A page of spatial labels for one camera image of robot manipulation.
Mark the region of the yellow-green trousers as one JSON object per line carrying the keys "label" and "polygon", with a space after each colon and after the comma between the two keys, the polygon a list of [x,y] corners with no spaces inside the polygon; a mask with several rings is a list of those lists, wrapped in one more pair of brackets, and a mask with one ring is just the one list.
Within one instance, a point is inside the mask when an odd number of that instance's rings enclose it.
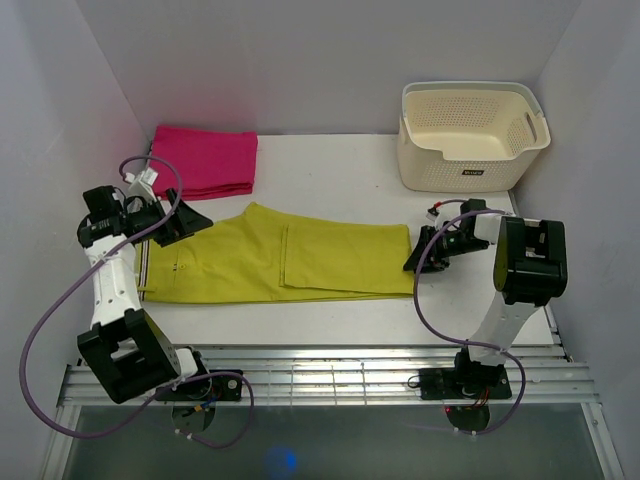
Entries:
{"label": "yellow-green trousers", "polygon": [[333,222],[257,203],[167,247],[136,248],[140,299],[245,304],[408,297],[405,225]]}

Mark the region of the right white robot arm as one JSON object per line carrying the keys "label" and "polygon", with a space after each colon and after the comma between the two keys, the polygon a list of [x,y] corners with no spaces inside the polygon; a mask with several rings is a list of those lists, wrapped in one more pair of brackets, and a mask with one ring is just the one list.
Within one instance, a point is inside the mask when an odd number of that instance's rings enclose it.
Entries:
{"label": "right white robot arm", "polygon": [[480,327],[461,342],[453,367],[420,370],[416,387],[424,400],[508,399],[505,351],[526,321],[567,286],[565,227],[493,210],[474,198],[438,202],[429,212],[435,223],[421,228],[404,271],[441,272],[455,256],[493,247],[495,295]]}

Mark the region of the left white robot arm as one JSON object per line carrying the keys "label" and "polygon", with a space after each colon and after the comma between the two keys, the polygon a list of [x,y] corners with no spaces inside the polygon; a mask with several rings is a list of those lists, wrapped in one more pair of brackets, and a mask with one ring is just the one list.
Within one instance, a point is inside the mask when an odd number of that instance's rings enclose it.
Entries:
{"label": "left white robot arm", "polygon": [[166,191],[169,214],[159,200],[145,200],[133,212],[129,198],[113,186],[83,193],[89,213],[77,238],[92,266],[94,311],[91,326],[77,337],[82,358],[117,404],[163,385],[177,383],[190,399],[205,397],[212,376],[201,355],[176,348],[143,309],[135,274],[135,246],[152,241],[172,245],[209,228],[213,222],[185,204],[173,188]]}

